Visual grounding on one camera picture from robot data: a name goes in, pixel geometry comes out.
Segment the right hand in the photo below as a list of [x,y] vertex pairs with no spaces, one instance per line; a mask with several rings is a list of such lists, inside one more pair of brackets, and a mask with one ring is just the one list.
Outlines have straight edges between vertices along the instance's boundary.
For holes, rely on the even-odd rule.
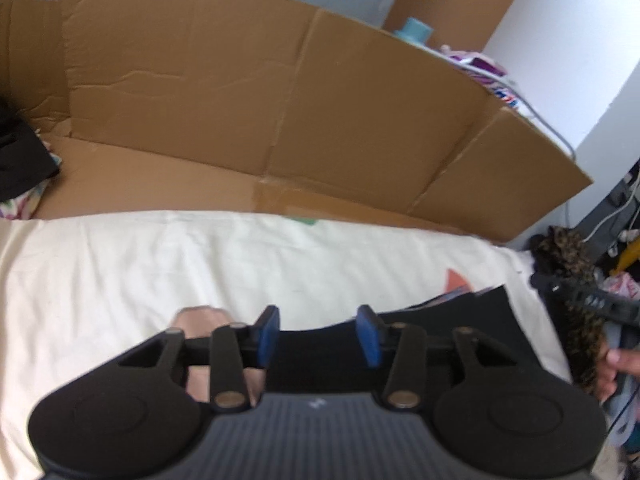
[[594,392],[600,402],[608,400],[617,390],[618,363],[620,350],[602,344],[596,361],[596,386]]

